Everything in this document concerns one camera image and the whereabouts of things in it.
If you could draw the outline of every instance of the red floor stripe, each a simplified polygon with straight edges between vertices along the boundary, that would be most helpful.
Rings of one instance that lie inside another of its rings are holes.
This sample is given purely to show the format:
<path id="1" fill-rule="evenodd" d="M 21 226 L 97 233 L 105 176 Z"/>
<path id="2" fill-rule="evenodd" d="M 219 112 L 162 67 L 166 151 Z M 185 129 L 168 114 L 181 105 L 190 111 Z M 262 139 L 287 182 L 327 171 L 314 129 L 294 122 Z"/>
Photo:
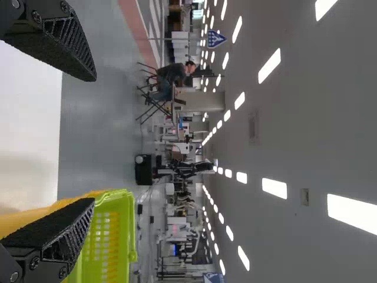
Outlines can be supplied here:
<path id="1" fill-rule="evenodd" d="M 157 68 L 152 46 L 149 40 L 147 40 L 148 35 L 145 33 L 143 20 L 140 18 L 141 15 L 137 8 L 136 1 L 137 0 L 119 0 L 119 6 L 123 11 L 124 18 L 135 38 L 140 53 L 144 57 L 145 63 Z"/>

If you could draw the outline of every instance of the black speaker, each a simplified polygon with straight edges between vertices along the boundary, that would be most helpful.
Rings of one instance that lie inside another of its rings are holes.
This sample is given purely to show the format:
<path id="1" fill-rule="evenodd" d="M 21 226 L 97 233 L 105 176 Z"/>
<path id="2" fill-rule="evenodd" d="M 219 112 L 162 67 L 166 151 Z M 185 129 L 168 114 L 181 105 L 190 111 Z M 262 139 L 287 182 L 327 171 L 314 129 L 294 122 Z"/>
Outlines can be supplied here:
<path id="1" fill-rule="evenodd" d="M 15 1 L 24 12 L 3 36 L 6 43 L 80 80 L 97 79 L 84 30 L 67 2 Z"/>
<path id="2" fill-rule="evenodd" d="M 139 186 L 153 185 L 153 167 L 156 166 L 156 156 L 140 154 L 135 157 L 135 179 Z"/>

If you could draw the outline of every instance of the black bracket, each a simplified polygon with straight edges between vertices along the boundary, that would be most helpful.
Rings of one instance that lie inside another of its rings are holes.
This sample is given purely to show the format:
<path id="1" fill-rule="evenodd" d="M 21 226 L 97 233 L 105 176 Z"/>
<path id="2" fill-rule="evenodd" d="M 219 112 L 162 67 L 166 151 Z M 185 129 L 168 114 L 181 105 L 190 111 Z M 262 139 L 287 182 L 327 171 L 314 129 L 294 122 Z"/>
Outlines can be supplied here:
<path id="1" fill-rule="evenodd" d="M 22 0 L 0 1 L 0 40 L 13 26 L 14 22 L 22 15 L 25 5 Z"/>
<path id="2" fill-rule="evenodd" d="M 0 243 L 0 283 L 17 283 L 21 278 L 21 266 Z"/>

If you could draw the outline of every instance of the yellow basket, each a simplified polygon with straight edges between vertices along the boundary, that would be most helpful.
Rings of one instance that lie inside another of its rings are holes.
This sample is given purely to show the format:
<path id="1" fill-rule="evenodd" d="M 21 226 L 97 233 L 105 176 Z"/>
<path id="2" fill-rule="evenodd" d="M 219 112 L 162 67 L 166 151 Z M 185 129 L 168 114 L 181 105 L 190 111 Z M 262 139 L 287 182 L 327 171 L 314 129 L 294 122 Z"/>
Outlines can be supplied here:
<path id="1" fill-rule="evenodd" d="M 90 231 L 65 283 L 127 283 L 137 261 L 134 196 L 127 190 L 100 193 Z"/>

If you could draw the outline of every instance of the cable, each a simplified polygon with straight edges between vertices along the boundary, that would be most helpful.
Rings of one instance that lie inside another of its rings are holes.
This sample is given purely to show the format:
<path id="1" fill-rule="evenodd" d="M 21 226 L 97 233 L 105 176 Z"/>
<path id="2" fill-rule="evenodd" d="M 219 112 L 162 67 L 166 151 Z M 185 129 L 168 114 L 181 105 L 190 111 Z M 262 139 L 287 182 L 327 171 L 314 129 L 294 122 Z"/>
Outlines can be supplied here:
<path id="1" fill-rule="evenodd" d="M 141 133 L 141 153 L 144 152 L 144 135 L 143 135 L 143 130 L 141 128 L 141 121 L 140 121 L 140 133 Z"/>

